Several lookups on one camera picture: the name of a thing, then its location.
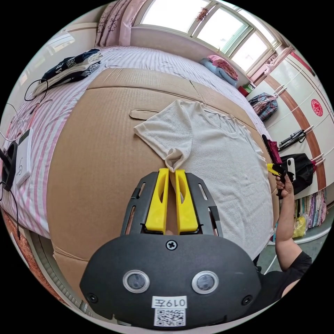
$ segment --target floor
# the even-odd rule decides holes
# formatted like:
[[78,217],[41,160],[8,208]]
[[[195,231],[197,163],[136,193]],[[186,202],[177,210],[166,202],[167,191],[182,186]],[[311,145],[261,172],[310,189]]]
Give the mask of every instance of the floor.
[[[306,232],[306,236],[312,236],[318,233],[321,233],[322,231],[325,231],[331,225],[334,221],[334,206],[328,209],[328,214],[326,216],[325,221],[317,227],[314,227],[313,229],[310,229]],[[319,251],[321,250],[325,240],[326,240],[327,234],[320,237],[319,239],[306,242],[303,244],[299,244],[300,248],[307,253],[310,257],[312,257],[312,260],[314,261],[317,255],[319,254]],[[280,267],[278,264],[277,258],[275,258],[275,246],[268,245],[260,254],[258,266],[262,267],[262,273],[265,273],[266,271],[274,271],[279,270]]]

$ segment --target camera lens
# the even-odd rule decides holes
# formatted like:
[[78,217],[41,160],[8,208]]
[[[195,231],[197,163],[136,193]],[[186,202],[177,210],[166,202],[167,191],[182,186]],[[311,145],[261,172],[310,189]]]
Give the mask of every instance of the camera lens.
[[204,295],[214,291],[218,282],[218,276],[214,272],[201,271],[194,276],[191,285],[195,292]]
[[123,285],[132,293],[142,293],[149,288],[150,280],[144,272],[131,270],[124,275]]

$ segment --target black shirt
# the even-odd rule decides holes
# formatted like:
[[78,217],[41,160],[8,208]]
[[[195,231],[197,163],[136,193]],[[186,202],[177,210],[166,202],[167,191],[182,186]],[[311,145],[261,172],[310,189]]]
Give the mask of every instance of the black shirt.
[[261,291],[253,301],[247,313],[244,314],[244,317],[258,312],[280,300],[285,288],[302,278],[311,264],[311,257],[306,253],[301,252],[288,270],[270,271],[266,275],[259,273]]

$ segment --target window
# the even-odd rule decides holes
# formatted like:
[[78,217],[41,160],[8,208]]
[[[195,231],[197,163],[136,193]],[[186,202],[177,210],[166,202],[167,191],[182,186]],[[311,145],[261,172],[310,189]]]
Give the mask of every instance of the window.
[[264,56],[270,49],[256,34],[252,34],[240,47],[232,60],[237,63],[245,72],[254,65],[261,56]]
[[[204,19],[199,13],[206,9]],[[196,39],[251,76],[281,45],[265,23],[223,0],[147,0],[135,25]]]
[[264,37],[268,40],[268,42],[271,45],[275,45],[277,43],[276,38],[269,32],[267,28],[264,27],[262,23],[260,23],[259,20],[257,20],[252,14],[245,11],[244,9],[241,9],[238,11],[239,14],[241,14],[245,19],[247,19],[250,23],[254,24],[254,26],[262,32]]
[[155,0],[142,19],[142,24],[155,25],[188,33],[209,0]]
[[238,17],[227,12],[224,8],[218,9],[199,32],[197,38],[226,53],[249,26]]
[[227,6],[227,7],[230,7],[232,9],[238,9],[239,7],[236,6],[236,5],[233,5],[229,2],[226,2],[226,1],[223,1],[223,0],[218,0],[218,2],[222,3],[223,5]]

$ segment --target plaid bag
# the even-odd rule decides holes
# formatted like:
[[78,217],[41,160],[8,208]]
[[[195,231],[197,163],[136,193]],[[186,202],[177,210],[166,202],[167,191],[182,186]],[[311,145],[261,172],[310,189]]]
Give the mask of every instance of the plaid bag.
[[262,122],[267,121],[278,108],[276,98],[267,93],[257,95],[248,102]]

